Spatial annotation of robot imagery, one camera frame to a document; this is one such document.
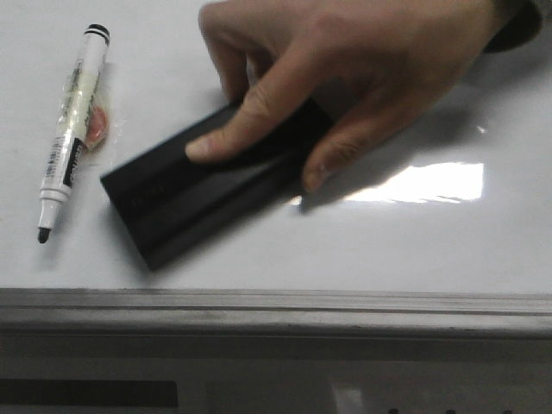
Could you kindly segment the bare human hand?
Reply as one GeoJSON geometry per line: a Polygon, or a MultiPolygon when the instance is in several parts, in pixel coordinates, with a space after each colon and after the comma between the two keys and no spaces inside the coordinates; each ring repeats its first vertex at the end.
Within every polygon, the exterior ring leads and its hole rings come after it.
{"type": "Polygon", "coordinates": [[[311,151],[307,191],[418,119],[448,92],[521,1],[223,1],[199,26],[240,109],[189,143],[197,163],[229,159],[337,81],[355,105],[311,151]]]}

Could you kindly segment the dark sleeve forearm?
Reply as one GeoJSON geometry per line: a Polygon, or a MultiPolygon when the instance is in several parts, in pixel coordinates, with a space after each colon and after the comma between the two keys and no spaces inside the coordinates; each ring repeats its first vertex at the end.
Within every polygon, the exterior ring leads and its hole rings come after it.
{"type": "Polygon", "coordinates": [[[486,45],[485,53],[503,53],[532,41],[542,30],[543,14],[534,1],[526,1],[518,13],[486,45]]]}

